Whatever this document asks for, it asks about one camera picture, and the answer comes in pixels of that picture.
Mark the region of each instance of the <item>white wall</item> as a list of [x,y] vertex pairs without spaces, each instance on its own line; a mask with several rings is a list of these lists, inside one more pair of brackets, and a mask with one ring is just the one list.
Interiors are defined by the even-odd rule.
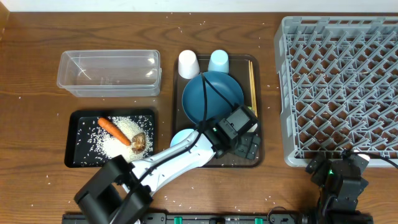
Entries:
[[398,0],[0,0],[11,12],[398,12]]

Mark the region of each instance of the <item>plastic grid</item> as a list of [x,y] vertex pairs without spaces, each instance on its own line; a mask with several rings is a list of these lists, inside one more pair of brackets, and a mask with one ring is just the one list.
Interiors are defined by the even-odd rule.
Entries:
[[323,152],[337,159],[344,149],[359,149],[397,159],[396,28],[320,33],[311,28],[284,35],[294,158],[311,159]]

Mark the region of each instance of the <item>brown food item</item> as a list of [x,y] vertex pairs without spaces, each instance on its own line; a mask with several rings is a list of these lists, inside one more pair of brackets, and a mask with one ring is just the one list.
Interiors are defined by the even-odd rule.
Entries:
[[132,151],[135,153],[141,153],[145,149],[145,134],[139,133],[132,138]]
[[116,139],[121,141],[126,146],[131,145],[131,141],[112,122],[108,121],[105,118],[100,118],[98,119],[98,125],[100,125],[101,128],[105,129],[110,134],[112,134]]

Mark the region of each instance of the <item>plastic bin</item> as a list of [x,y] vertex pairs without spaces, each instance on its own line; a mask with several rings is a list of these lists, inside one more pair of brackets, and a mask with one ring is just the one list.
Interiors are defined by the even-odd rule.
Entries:
[[[398,162],[398,17],[285,17],[274,38],[285,161]],[[371,167],[390,164],[371,159]]]
[[161,74],[157,50],[72,50],[57,85],[77,97],[157,96]]

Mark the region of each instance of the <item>brown tray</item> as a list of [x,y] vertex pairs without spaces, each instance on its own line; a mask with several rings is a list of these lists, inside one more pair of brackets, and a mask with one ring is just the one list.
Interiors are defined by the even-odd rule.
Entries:
[[[201,72],[206,72],[210,60],[210,55],[198,55],[199,67]],[[250,80],[249,80],[249,61],[253,63],[254,83],[256,85],[256,101],[257,114],[261,123],[261,91],[259,79],[259,64],[258,61],[251,55],[229,55],[229,75],[233,77],[241,86],[244,95],[244,104],[251,106],[250,94]],[[173,107],[173,123],[172,136],[177,132],[195,127],[182,108],[182,93],[185,86],[190,80],[182,78],[178,74],[178,59],[174,64],[174,107]],[[257,131],[259,136],[261,134],[261,127]],[[257,151],[255,159],[245,159],[237,155],[228,153],[221,159],[213,158],[203,167],[256,167],[264,160],[264,149],[260,148]]]

